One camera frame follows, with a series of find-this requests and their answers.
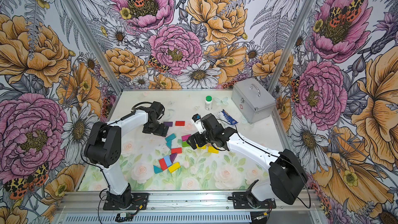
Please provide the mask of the magenta rectangular block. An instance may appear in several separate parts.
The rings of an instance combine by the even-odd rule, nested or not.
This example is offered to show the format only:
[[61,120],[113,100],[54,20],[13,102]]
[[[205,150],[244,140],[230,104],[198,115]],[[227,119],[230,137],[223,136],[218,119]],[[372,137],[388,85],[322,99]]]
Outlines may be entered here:
[[181,137],[181,140],[182,140],[183,142],[186,142],[186,141],[189,139],[190,136],[191,136],[190,134],[184,135],[184,136]]

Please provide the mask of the red rectangular block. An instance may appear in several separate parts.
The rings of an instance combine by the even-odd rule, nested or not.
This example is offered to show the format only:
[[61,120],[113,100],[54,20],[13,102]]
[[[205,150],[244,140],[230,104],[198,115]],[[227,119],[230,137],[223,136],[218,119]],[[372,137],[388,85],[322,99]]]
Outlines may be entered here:
[[172,150],[171,150],[171,153],[172,154],[180,154],[180,153],[182,153],[182,148],[181,147],[178,147],[178,148],[173,148]]
[[184,121],[176,121],[175,126],[183,127],[183,126],[185,126],[185,122]]

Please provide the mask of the teal rectangular block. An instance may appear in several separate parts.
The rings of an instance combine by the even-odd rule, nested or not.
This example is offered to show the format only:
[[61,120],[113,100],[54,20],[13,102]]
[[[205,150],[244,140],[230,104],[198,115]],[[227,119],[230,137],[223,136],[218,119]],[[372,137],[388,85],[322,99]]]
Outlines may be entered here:
[[176,138],[175,133],[172,133],[171,135],[167,136],[165,138],[166,142],[171,142],[172,140],[174,140]]

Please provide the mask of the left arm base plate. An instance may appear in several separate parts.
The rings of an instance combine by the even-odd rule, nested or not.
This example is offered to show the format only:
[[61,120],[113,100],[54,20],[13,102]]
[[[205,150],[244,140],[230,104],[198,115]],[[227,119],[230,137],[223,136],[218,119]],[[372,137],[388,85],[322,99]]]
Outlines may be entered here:
[[125,195],[113,195],[107,193],[103,206],[105,211],[135,211],[145,210],[147,208],[148,193],[127,193]]

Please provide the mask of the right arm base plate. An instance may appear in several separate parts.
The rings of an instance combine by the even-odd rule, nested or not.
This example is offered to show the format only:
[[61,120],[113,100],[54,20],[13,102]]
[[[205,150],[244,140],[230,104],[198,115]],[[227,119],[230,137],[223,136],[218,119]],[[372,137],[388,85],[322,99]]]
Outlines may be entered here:
[[252,194],[247,192],[232,192],[228,200],[233,202],[234,209],[275,209],[276,203],[273,199],[264,201],[257,200]]

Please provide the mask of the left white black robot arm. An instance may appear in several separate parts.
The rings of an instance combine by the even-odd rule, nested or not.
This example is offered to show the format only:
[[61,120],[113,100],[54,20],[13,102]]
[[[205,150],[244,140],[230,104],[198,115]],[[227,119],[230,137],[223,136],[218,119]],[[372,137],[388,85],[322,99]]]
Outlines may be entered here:
[[133,207],[130,184],[125,180],[120,166],[122,137],[142,126],[144,134],[166,137],[168,126],[159,120],[165,112],[160,102],[140,102],[131,112],[113,122],[96,122],[84,148],[84,156],[101,169],[107,182],[104,210],[129,209]]

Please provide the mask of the teal triangular block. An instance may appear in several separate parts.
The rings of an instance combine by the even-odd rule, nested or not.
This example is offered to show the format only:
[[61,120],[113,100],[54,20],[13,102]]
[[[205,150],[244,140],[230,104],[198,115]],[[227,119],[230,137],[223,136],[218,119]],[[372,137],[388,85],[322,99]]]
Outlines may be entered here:
[[167,141],[166,145],[169,149],[172,149],[172,141]]

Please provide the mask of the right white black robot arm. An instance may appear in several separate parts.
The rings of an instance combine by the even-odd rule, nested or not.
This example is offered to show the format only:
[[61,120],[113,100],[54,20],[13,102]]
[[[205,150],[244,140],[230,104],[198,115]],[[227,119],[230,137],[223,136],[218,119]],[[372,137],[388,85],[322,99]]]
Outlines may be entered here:
[[295,154],[285,149],[272,150],[240,134],[237,128],[223,127],[213,114],[191,118],[197,132],[188,138],[188,144],[197,149],[207,144],[221,151],[229,151],[251,159],[267,171],[269,179],[255,180],[246,190],[244,203],[258,208],[267,200],[279,199],[292,205],[304,187],[308,177]]

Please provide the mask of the dark purple rectangular block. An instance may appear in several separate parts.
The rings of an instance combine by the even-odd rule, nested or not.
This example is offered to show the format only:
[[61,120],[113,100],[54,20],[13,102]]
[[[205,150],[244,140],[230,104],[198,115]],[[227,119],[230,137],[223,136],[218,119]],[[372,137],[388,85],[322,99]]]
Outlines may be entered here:
[[172,127],[173,126],[173,122],[172,121],[165,121],[163,123],[164,123],[165,126],[168,126],[168,127]]

